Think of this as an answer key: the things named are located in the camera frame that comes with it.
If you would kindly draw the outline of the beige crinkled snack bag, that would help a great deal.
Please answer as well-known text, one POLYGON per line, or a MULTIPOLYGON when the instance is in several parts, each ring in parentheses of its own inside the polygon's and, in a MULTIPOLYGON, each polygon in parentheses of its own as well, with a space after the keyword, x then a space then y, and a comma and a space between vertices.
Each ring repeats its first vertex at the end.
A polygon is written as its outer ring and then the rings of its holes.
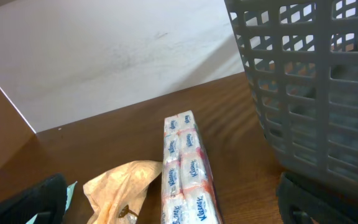
POLYGON ((136 223, 148 187, 162 167, 157 161, 132 161, 85 183, 83 191, 94 211, 88 224, 136 223))

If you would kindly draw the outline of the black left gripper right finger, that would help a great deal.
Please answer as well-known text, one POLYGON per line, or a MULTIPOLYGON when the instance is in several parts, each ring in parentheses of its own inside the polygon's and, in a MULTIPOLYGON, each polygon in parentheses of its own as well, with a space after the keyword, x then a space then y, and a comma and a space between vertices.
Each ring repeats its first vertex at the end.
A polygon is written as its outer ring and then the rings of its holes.
POLYGON ((293 172, 276 189, 284 224, 358 223, 358 199, 293 172))

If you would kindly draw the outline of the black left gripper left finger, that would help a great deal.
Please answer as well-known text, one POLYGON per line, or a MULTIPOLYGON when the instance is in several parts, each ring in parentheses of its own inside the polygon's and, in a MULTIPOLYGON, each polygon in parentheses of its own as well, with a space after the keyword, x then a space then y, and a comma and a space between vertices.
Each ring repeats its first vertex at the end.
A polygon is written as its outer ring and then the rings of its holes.
POLYGON ((66 180, 54 174, 0 202, 0 223, 27 223, 35 218, 36 223, 60 224, 66 203, 66 180))

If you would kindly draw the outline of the Kleenex tissue multipack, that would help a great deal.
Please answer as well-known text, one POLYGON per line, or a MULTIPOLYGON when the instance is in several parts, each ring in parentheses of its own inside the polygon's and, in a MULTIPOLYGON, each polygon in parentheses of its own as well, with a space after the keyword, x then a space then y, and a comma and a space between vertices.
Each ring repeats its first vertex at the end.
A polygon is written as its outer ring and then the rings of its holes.
POLYGON ((223 223, 208 155, 190 110, 164 119, 161 198, 161 223, 223 223))

